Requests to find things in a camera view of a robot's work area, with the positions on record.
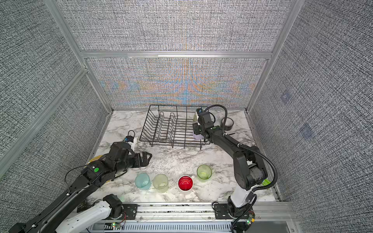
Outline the teal frosted cup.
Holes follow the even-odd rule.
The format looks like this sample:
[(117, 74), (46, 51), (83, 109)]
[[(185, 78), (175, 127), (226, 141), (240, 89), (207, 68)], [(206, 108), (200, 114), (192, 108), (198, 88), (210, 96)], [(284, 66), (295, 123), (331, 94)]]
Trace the teal frosted cup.
[(135, 185), (141, 190), (148, 190), (151, 187), (151, 180), (148, 174), (140, 173), (135, 178)]

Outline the black wire dish rack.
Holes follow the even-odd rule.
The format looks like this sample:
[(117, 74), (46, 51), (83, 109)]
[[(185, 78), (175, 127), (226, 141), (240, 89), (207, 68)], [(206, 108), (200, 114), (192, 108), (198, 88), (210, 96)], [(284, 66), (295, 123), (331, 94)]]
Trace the black wire dish rack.
[(193, 136), (193, 118), (198, 106), (155, 105), (148, 108), (139, 140), (151, 146), (202, 148), (206, 139)]

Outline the pale yellow-green frosted cup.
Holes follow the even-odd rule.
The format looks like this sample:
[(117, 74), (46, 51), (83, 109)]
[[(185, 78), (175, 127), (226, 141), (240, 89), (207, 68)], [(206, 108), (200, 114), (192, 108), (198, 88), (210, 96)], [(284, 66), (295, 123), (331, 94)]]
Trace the pale yellow-green frosted cup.
[(153, 187), (160, 193), (165, 193), (169, 189), (169, 180), (165, 174), (158, 174), (153, 179)]

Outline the lilac plastic cup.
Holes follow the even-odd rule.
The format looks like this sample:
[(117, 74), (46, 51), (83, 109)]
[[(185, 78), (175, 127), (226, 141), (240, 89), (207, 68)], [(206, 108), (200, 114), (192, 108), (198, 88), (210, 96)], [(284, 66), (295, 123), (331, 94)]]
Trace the lilac plastic cup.
[(201, 134), (196, 135), (195, 133), (193, 133), (192, 135), (195, 140), (205, 140), (205, 137)]

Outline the tall light green cup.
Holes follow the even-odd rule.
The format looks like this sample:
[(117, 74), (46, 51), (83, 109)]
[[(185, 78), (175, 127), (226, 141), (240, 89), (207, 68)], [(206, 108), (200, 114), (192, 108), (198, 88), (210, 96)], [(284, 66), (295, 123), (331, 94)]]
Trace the tall light green cup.
[(200, 125), (200, 123), (199, 123), (199, 116), (198, 116), (197, 112), (194, 113), (194, 117), (193, 117), (193, 124), (195, 124), (195, 123), (197, 125)]

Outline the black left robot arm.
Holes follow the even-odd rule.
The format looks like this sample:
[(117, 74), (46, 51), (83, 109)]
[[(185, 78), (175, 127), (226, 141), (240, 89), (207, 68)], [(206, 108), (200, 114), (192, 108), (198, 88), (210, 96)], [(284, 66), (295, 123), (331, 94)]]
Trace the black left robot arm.
[(107, 181), (114, 181), (116, 174), (125, 174), (128, 169), (149, 165), (152, 154), (135, 153), (127, 142), (115, 142), (110, 151), (99, 159), (83, 166), (80, 175), (52, 204), (26, 223), (16, 223), (10, 233), (56, 233), (66, 217)]

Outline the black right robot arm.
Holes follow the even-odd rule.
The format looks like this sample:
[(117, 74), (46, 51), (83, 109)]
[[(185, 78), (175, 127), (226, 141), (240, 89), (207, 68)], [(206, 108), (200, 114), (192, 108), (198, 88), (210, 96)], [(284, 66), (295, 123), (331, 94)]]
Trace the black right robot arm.
[(268, 189), (277, 181), (273, 163), (256, 146), (247, 146), (228, 135), (213, 123), (193, 123), (193, 133), (219, 146), (233, 159), (234, 176), (238, 186), (228, 198), (228, 213), (237, 218), (252, 209), (256, 191)]

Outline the black tape roll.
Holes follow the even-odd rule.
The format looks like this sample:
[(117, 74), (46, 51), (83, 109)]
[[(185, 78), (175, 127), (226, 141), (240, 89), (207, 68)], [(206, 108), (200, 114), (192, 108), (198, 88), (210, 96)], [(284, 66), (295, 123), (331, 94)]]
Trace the black tape roll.
[(230, 131), (234, 126), (234, 121), (230, 117), (227, 117), (226, 119), (223, 117), (220, 121), (220, 126), (224, 128), (225, 131)]

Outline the short green cup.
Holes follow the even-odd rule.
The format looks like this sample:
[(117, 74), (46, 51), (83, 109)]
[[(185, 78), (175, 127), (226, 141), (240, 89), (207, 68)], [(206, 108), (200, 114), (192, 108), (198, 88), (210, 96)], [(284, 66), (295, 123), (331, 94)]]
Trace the short green cup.
[(208, 165), (200, 165), (197, 168), (197, 177), (200, 182), (208, 181), (212, 176), (212, 169)]

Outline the red cup white outside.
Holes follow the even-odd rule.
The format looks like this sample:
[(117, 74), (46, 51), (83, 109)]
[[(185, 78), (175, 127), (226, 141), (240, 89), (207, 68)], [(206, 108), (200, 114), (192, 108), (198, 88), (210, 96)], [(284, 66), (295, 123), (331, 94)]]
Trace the red cup white outside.
[(181, 193), (187, 194), (190, 193), (193, 189), (193, 179), (188, 175), (183, 175), (178, 180), (178, 189)]

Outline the green marker pen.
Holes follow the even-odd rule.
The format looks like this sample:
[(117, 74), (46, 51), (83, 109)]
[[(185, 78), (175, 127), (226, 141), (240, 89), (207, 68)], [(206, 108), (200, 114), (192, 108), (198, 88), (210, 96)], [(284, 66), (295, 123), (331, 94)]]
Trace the green marker pen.
[(266, 186), (266, 185), (269, 185), (269, 184), (271, 184), (271, 181), (268, 180), (268, 179), (265, 179), (265, 180), (262, 182), (261, 186)]

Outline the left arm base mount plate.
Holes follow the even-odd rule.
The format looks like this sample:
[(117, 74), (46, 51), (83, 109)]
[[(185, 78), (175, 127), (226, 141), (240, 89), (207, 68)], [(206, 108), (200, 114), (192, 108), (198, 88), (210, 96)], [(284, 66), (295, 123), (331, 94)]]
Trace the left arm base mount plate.
[(138, 210), (137, 204), (122, 204), (111, 210), (109, 216), (105, 220), (135, 220)]

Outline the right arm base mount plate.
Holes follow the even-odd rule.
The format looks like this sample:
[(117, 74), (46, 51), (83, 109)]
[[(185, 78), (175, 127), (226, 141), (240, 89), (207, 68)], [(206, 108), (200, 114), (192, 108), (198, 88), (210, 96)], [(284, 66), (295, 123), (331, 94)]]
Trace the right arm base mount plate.
[(233, 217), (229, 214), (228, 205), (226, 203), (214, 203), (212, 205), (214, 210), (215, 219), (217, 220), (227, 220), (233, 219)]

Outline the aluminium front rail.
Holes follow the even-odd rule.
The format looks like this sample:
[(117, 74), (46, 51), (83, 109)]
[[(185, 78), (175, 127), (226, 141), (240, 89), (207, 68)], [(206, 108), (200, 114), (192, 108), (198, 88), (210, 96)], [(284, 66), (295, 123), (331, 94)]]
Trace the aluminium front rail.
[(278, 227), (280, 232), (300, 233), (298, 219), (289, 203), (257, 202), (243, 217), (215, 219), (213, 203), (136, 203), (135, 220), (105, 220), (108, 205), (70, 215), (57, 233), (240, 233)]

